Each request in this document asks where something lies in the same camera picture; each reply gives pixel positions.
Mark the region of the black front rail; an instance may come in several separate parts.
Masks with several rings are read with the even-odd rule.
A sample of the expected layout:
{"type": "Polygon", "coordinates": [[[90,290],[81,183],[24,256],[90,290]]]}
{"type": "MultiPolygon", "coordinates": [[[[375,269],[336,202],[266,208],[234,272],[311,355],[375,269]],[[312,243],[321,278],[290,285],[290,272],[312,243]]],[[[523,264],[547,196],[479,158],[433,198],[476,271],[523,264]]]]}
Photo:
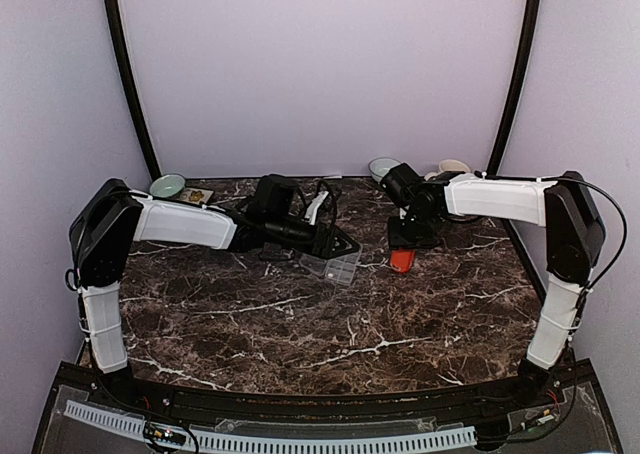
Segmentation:
{"type": "MultiPolygon", "coordinates": [[[[611,422],[609,408],[590,360],[578,361],[579,389],[577,400],[567,424],[586,423],[582,418],[611,422]]],[[[80,397],[88,394],[89,400],[117,407],[106,394],[92,394],[90,385],[95,377],[89,368],[61,362],[40,420],[39,429],[61,416],[61,408],[54,407],[61,398],[62,387],[75,388],[80,397]]],[[[516,378],[440,389],[366,395],[267,395],[215,391],[183,387],[133,379],[139,394],[150,401],[154,415],[212,423],[223,417],[258,421],[290,421],[301,423],[356,422],[369,420],[397,420],[409,417],[435,416],[438,421],[461,421],[471,423],[491,422],[515,412],[519,406],[506,401],[488,401],[489,397],[507,396],[514,387],[516,378]]]]}

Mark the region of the right black corner post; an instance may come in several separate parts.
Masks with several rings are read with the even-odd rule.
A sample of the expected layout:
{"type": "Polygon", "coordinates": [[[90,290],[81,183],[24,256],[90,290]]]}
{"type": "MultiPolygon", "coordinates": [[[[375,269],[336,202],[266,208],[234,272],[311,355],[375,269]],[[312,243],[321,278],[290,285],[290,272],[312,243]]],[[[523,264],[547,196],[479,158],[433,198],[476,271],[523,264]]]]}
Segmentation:
{"type": "Polygon", "coordinates": [[[486,171],[497,174],[506,153],[525,82],[541,0],[525,0],[521,31],[504,108],[486,171]]]}

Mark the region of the white ceramic bowl back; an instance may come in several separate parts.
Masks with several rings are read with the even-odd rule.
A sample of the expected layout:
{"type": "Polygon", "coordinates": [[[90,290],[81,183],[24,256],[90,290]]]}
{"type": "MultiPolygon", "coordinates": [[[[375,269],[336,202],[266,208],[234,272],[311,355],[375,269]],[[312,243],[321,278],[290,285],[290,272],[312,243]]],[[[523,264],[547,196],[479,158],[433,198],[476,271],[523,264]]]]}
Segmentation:
{"type": "Polygon", "coordinates": [[[380,183],[391,169],[400,164],[401,162],[394,158],[376,158],[369,163],[368,168],[372,179],[380,183]]]}

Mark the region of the cream ceramic mug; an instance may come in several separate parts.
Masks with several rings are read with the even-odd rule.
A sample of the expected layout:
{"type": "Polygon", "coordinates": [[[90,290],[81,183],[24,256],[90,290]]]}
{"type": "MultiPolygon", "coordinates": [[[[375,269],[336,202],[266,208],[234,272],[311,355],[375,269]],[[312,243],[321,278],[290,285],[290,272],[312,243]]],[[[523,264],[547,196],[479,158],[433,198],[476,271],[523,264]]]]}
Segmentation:
{"type": "Polygon", "coordinates": [[[465,164],[462,161],[459,160],[455,160],[455,159],[445,159],[439,162],[438,164],[438,168],[436,171],[432,171],[427,173],[424,176],[425,180],[430,180],[440,174],[443,174],[445,172],[463,172],[463,173],[470,173],[471,169],[470,167],[465,164]]]}

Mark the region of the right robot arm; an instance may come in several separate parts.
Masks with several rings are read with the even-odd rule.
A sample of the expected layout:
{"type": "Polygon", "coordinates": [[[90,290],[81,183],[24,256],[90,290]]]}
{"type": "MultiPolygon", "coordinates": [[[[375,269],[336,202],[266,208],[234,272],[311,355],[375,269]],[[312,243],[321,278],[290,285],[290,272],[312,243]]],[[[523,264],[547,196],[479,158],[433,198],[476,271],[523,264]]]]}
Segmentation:
{"type": "Polygon", "coordinates": [[[591,196],[596,186],[576,171],[537,178],[446,171],[425,179],[406,163],[389,168],[379,184],[401,211],[387,223],[394,253],[436,246],[436,223],[448,217],[491,217],[545,228],[544,303],[507,397],[521,408],[534,406],[547,394],[552,369],[567,351],[599,280],[593,270],[606,231],[591,196]]]}

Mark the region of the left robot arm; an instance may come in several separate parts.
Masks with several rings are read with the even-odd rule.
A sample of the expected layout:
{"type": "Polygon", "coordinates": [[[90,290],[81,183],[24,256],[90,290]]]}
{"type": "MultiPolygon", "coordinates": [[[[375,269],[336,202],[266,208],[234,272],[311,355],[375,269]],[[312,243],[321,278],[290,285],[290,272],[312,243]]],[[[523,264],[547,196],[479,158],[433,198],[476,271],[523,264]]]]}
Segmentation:
{"type": "Polygon", "coordinates": [[[160,241],[214,250],[248,252],[267,244],[322,260],[359,252],[359,244],[337,225],[334,190],[324,180],[312,200],[299,183],[270,174],[236,208],[166,200],[106,181],[69,229],[72,266],[67,288],[79,296],[80,326],[101,391],[120,410],[141,401],[140,386],[119,372],[129,362],[124,345],[119,290],[132,243],[160,241]]]}

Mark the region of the red pill bottle grey cap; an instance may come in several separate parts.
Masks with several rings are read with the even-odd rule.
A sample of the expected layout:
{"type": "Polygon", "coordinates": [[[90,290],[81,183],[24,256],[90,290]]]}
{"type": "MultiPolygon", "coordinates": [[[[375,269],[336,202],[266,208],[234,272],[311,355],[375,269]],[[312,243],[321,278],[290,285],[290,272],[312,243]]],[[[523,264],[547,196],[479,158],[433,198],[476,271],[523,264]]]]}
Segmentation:
{"type": "Polygon", "coordinates": [[[390,267],[397,273],[408,273],[415,259],[416,251],[410,249],[397,249],[391,252],[390,267]]]}

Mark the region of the green ceramic bowl left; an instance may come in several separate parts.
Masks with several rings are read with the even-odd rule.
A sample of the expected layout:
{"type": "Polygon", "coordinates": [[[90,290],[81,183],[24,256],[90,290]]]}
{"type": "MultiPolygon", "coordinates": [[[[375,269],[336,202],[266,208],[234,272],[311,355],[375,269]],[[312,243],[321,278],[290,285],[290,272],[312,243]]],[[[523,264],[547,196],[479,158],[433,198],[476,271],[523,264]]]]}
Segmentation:
{"type": "Polygon", "coordinates": [[[155,179],[150,187],[149,194],[161,199],[175,199],[184,190],[186,179],[180,174],[166,174],[155,179]]]}

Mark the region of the left black corner post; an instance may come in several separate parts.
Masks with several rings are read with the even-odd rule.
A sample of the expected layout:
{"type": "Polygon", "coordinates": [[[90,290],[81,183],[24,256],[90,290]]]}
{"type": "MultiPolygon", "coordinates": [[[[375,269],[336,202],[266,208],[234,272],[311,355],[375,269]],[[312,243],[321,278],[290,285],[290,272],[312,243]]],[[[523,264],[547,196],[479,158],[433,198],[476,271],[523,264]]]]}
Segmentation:
{"type": "Polygon", "coordinates": [[[144,117],[134,72],[125,39],[124,23],[119,0],[103,0],[111,43],[119,71],[122,89],[134,127],[134,132],[145,162],[147,172],[152,180],[158,179],[162,173],[152,144],[151,136],[144,117]]]}

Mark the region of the patterned coaster mat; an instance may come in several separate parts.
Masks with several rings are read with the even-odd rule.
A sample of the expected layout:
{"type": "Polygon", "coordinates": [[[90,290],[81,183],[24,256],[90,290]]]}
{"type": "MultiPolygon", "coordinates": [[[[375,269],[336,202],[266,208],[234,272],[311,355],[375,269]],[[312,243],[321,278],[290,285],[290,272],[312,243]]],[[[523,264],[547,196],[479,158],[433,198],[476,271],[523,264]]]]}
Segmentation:
{"type": "Polygon", "coordinates": [[[195,205],[207,204],[214,195],[213,190],[186,187],[179,195],[179,200],[195,205]]]}

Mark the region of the black corner post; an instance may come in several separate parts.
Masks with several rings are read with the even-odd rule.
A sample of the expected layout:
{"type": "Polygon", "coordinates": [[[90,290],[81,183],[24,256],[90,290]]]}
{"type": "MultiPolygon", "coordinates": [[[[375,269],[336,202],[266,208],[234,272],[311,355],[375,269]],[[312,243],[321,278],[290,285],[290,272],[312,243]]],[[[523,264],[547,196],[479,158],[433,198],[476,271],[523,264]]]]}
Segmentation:
{"type": "Polygon", "coordinates": [[[497,174],[506,153],[525,82],[541,0],[525,0],[521,31],[504,108],[486,171],[497,174]]]}
{"type": "Polygon", "coordinates": [[[119,71],[122,89],[134,127],[134,132],[145,162],[147,172],[152,180],[158,179],[162,173],[152,144],[151,136],[144,117],[134,72],[125,39],[124,23],[119,0],[103,0],[111,43],[119,71]]]}

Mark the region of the clear plastic pill organizer box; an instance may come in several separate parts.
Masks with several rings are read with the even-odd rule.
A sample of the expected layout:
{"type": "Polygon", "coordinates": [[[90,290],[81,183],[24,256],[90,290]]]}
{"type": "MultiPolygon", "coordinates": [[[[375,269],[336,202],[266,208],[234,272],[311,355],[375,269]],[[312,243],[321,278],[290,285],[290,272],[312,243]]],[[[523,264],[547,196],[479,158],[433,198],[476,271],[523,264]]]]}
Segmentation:
{"type": "Polygon", "coordinates": [[[324,260],[311,255],[302,254],[299,263],[304,269],[320,279],[334,282],[342,286],[350,286],[353,282],[360,256],[361,251],[357,254],[324,260]],[[333,273],[334,277],[328,278],[328,273],[333,273]]]}

